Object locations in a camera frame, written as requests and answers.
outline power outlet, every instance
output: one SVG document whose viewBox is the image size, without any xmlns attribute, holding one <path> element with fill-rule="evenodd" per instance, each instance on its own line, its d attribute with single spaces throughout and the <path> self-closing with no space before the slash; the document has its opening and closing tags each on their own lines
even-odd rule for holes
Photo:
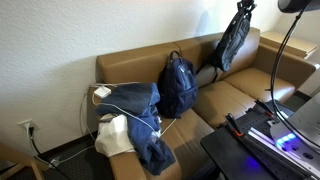
<svg viewBox="0 0 320 180">
<path fill-rule="evenodd" d="M 27 120 L 18 122 L 18 125 L 19 125 L 21 128 L 23 128 L 24 130 L 26 130 L 25 124 L 28 124 L 28 123 L 30 123 L 30 127 L 33 127 L 33 128 L 34 128 L 34 131 L 35 131 L 35 130 L 39 130 L 39 127 L 32 121 L 32 119 L 27 119 Z"/>
</svg>

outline tan couch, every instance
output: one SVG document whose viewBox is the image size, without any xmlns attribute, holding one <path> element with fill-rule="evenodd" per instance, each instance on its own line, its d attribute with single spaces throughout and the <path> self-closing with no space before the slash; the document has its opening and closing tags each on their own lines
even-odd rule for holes
<svg viewBox="0 0 320 180">
<path fill-rule="evenodd" d="M 97 58 L 97 67 L 105 83 L 157 82 L 172 50 L 199 68 L 222 34 L 212 34 L 177 42 L 127 50 Z M 186 179 L 214 168 L 213 162 L 200 145 L 200 140 L 232 113 L 239 117 L 259 98 L 269 101 L 270 73 L 276 49 L 259 44 L 260 31 L 250 33 L 228 72 L 219 72 L 218 81 L 210 83 L 208 69 L 197 77 L 200 87 L 195 106 L 182 115 L 162 136 L 169 145 L 176 163 L 160 176 L 152 176 L 140 165 L 136 153 L 121 153 L 109 158 L 115 179 Z M 316 71 L 316 65 L 285 54 L 280 63 L 275 85 L 275 97 L 286 101 Z M 165 129 L 172 119 L 163 119 Z"/>
</svg>

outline wall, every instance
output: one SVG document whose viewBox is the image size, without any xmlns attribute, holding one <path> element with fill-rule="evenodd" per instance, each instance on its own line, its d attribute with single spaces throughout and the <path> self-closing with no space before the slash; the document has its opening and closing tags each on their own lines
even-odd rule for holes
<svg viewBox="0 0 320 180">
<path fill-rule="evenodd" d="M 287 33 L 291 24 L 295 20 L 295 14 L 284 14 L 279 19 L 279 22 L 274 27 L 275 31 Z M 300 19 L 292 37 L 301 38 L 313 43 L 320 45 L 320 24 L 318 20 L 320 19 L 320 10 L 305 12 Z M 320 64 L 320 50 L 318 49 L 308 61 L 316 62 Z M 320 71 L 317 71 L 303 86 L 299 89 L 305 94 L 314 96 L 316 93 L 320 92 Z"/>
<path fill-rule="evenodd" d="M 29 118 L 42 152 L 83 136 L 79 106 L 97 55 L 224 31 L 236 2 L 1 0 L 0 141 L 31 154 L 17 126 Z M 252 26 L 271 29 L 276 1 L 256 3 Z"/>
</svg>

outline black desk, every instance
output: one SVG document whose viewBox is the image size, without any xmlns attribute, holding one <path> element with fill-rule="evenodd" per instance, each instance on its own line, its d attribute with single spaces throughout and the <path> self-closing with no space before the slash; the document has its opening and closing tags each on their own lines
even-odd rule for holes
<svg viewBox="0 0 320 180">
<path fill-rule="evenodd" d="M 292 115 L 293 112 L 285 106 L 279 106 L 280 110 L 287 115 Z M 243 117 L 236 120 L 237 125 L 243 132 L 247 132 L 250 127 L 268 132 L 269 125 L 263 118 L 267 116 L 257 117 L 256 114 L 247 113 Z M 263 180 L 263 179 L 278 179 L 279 176 L 274 174 L 265 164 L 262 164 L 252 152 L 250 152 L 229 130 L 227 126 L 221 127 L 215 132 L 209 134 L 201 140 L 201 145 L 207 151 L 209 156 L 215 161 L 222 173 L 228 179 L 239 180 Z M 277 166 L 277 162 L 271 162 L 272 166 Z M 291 177 L 290 172 L 286 172 L 281 179 L 296 179 Z"/>
</svg>

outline black cord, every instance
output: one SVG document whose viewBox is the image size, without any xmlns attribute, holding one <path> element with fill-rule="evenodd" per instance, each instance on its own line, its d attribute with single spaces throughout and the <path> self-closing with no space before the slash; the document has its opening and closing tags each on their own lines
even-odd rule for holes
<svg viewBox="0 0 320 180">
<path fill-rule="evenodd" d="M 30 127 L 29 128 L 29 138 L 31 140 L 31 143 L 34 147 L 34 149 L 37 151 L 38 153 L 38 156 L 40 157 L 41 156 L 41 152 L 39 151 L 39 149 L 37 148 L 36 146 L 36 143 L 34 142 L 34 138 L 33 138 L 33 131 L 34 131 L 34 128 L 33 127 Z M 49 160 L 47 159 L 44 159 L 44 158 L 41 158 L 43 159 L 45 162 L 47 162 L 48 164 L 50 164 L 56 171 L 58 171 L 62 176 L 64 176 L 66 179 L 71 179 L 69 176 L 67 176 L 63 171 L 61 171 L 57 166 L 55 166 L 53 163 L 51 163 Z"/>
<path fill-rule="evenodd" d="M 276 59 L 275 59 L 275 63 L 274 63 L 274 66 L 273 66 L 273 69 L 272 69 L 272 74 L 271 74 L 271 81 L 270 81 L 270 93 L 271 93 L 271 100 L 272 100 L 272 105 L 273 105 L 273 109 L 275 111 L 274 115 L 279 118 L 279 115 L 281 116 L 282 119 L 284 119 L 284 121 L 281 121 L 291 132 L 296 132 L 298 133 L 301 137 L 303 137 L 304 139 L 308 140 L 310 143 L 312 143 L 313 145 L 315 145 L 316 147 L 320 148 L 319 145 L 317 145 L 316 143 L 312 142 L 310 139 L 308 139 L 307 137 L 305 137 L 302 133 L 299 132 L 299 130 L 297 130 L 289 121 L 287 121 L 287 118 L 284 117 L 284 115 L 282 115 L 276 101 L 275 101 L 275 98 L 274 98 L 274 82 L 275 82 L 275 79 L 276 79 L 276 75 L 277 75 L 277 72 L 278 72 L 278 67 L 279 67 L 279 64 L 280 64 L 280 60 L 281 60 L 281 56 L 282 56 L 282 53 L 283 53 L 283 50 L 286 46 L 286 44 L 288 43 L 289 39 L 290 39 L 290 36 L 293 32 L 293 30 L 295 29 L 298 21 L 300 20 L 303 12 L 305 11 L 305 9 L 308 7 L 309 3 L 311 2 L 311 0 L 309 0 L 308 2 L 306 2 L 305 4 L 305 7 L 300 11 L 299 15 L 296 16 L 296 19 L 295 21 L 293 22 L 292 26 L 290 27 L 289 31 L 287 32 L 285 38 L 283 39 L 283 42 L 281 43 L 280 45 L 280 48 L 279 48 L 279 51 L 277 53 L 277 56 L 276 56 Z M 319 154 L 319 152 L 315 151 L 312 147 L 310 147 L 309 144 L 307 144 L 306 142 L 304 142 L 303 139 L 301 139 L 301 137 L 297 136 L 301 142 L 303 144 L 305 144 L 307 147 L 309 147 L 313 152 L 315 152 L 316 154 Z"/>
</svg>

